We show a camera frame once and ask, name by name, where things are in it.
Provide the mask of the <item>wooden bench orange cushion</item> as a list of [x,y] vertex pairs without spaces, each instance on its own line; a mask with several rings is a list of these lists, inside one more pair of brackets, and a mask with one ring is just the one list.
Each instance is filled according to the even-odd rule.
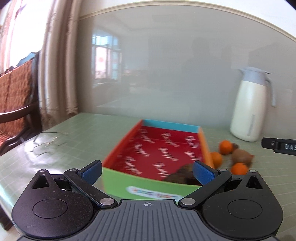
[[39,134],[39,52],[1,73],[1,155]]

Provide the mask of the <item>tangerine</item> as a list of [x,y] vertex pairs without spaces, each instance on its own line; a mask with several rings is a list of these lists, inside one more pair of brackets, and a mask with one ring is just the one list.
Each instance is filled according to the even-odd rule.
[[229,155],[233,150],[232,143],[228,140],[223,140],[219,144],[219,153],[222,155]]
[[244,163],[236,163],[231,167],[230,171],[233,175],[246,175],[248,167]]
[[218,169],[223,163],[223,157],[219,152],[211,152],[211,158],[215,169]]

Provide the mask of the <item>white thermos jug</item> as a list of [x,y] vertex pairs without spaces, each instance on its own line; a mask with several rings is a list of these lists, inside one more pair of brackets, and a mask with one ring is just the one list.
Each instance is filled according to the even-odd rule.
[[236,96],[230,132],[241,140],[255,142],[263,127],[268,94],[270,105],[276,107],[275,91],[267,77],[269,72],[255,67],[245,67],[240,71],[243,78]]

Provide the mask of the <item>colourful cardboard box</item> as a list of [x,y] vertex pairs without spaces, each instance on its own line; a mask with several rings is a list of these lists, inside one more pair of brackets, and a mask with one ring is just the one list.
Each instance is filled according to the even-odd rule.
[[104,159],[103,188],[122,199],[179,201],[199,185],[185,184],[182,176],[165,179],[195,161],[214,166],[200,126],[141,120]]

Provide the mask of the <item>brown kiwi fruit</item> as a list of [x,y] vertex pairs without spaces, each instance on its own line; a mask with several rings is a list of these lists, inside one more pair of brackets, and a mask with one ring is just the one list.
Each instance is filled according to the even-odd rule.
[[232,164],[237,164],[237,163],[243,163],[247,167],[250,167],[252,165],[252,160],[254,158],[254,155],[248,153],[245,150],[242,149],[236,149],[233,151],[231,155],[231,160]]

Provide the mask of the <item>small brown chestnut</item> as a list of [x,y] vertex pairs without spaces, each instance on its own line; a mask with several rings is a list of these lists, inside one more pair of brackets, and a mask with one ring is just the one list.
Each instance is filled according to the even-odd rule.
[[232,150],[236,150],[238,148],[239,148],[239,146],[236,143],[232,143]]

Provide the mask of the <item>beige lace curtain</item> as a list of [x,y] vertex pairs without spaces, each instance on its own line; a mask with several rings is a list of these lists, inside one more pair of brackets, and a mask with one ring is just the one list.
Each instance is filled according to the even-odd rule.
[[75,54],[81,1],[54,1],[39,55],[38,90],[43,130],[78,113]]

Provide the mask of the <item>dark water chestnut front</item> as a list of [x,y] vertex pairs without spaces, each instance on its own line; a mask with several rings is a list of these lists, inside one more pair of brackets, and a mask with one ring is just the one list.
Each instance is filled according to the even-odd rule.
[[185,185],[202,185],[193,175],[193,163],[182,166],[175,173],[168,175],[163,181]]

